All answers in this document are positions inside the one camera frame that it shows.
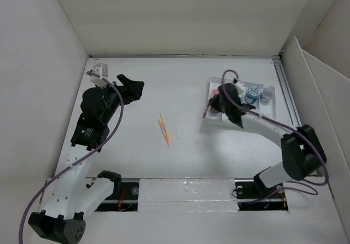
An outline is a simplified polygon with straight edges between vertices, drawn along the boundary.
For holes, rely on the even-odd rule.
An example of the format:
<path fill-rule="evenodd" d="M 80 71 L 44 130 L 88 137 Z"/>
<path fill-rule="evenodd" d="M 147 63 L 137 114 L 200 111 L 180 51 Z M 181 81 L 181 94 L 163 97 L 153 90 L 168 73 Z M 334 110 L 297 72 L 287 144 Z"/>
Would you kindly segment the red gel pen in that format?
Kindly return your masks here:
<path fill-rule="evenodd" d="M 210 106 L 211 106 L 211 104 L 210 104 L 210 103 L 207 103 L 207 105 L 206 105 L 206 107 L 205 107 L 205 110 L 204 110 L 204 113 L 203 113 L 203 115 L 202 115 L 202 118 L 205 118 L 205 117 L 206 117 L 206 114 L 207 114 L 208 109 L 209 109 Z"/>

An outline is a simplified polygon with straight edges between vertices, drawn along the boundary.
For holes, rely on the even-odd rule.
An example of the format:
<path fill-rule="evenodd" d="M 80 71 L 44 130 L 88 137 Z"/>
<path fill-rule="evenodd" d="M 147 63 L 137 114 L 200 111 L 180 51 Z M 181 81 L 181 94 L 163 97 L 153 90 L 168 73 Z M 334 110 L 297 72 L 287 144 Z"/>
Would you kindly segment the blue patterned round tin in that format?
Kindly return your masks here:
<path fill-rule="evenodd" d="M 261 91 L 258 86 L 250 86 L 244 95 L 244 101 L 249 104 L 254 104 L 260 97 L 260 94 Z"/>

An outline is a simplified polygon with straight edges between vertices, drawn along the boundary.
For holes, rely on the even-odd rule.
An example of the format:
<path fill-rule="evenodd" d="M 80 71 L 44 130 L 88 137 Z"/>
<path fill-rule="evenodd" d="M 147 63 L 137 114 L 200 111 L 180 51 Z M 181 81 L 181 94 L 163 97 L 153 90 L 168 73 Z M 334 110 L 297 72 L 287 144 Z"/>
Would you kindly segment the orange highlighter pen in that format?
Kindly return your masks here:
<path fill-rule="evenodd" d="M 165 139 L 165 142 L 166 142 L 167 146 L 169 147 L 170 146 L 170 139 L 169 139 L 169 136 L 167 135 L 167 133 L 166 133 L 166 131 L 164 129 L 164 125 L 163 125 L 163 123 L 162 123 L 162 121 L 160 119 L 158 119 L 158 124 L 159 124 L 159 127 L 160 127 L 161 131 L 162 131 L 162 134 L 163 134 L 163 137 Z"/>

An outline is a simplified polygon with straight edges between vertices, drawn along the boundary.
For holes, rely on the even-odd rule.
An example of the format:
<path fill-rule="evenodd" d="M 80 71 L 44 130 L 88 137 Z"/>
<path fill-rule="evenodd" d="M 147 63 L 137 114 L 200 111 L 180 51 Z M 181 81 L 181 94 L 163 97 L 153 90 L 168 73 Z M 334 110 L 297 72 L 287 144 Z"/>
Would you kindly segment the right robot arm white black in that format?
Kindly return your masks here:
<path fill-rule="evenodd" d="M 281 149 L 282 160 L 253 177 L 255 201 L 276 193 L 285 182 L 306 185 L 307 176 L 326 169 L 327 159 L 313 127 L 291 127 L 261 114 L 255 105 L 242 102 L 238 82 L 222 84 L 209 95 L 203 115 L 219 114 L 239 130 L 263 136 Z"/>

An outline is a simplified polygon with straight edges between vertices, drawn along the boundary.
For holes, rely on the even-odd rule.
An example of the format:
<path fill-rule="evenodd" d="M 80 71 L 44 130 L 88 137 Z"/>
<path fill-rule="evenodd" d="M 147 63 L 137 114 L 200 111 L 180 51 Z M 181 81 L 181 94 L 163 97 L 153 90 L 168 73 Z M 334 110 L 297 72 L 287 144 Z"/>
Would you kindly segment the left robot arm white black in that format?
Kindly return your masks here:
<path fill-rule="evenodd" d="M 28 224 L 41 238 L 56 243 L 79 243 L 88 217 L 106 198 L 124 196 L 121 175 L 102 171 L 92 185 L 85 184 L 94 158 L 116 133 L 108 123 L 116 110 L 138 101 L 144 82 L 134 81 L 123 74 L 110 82 L 97 73 L 88 72 L 94 87 L 84 91 L 65 168 L 48 184 L 56 182 L 51 199 L 39 212 L 31 213 Z"/>

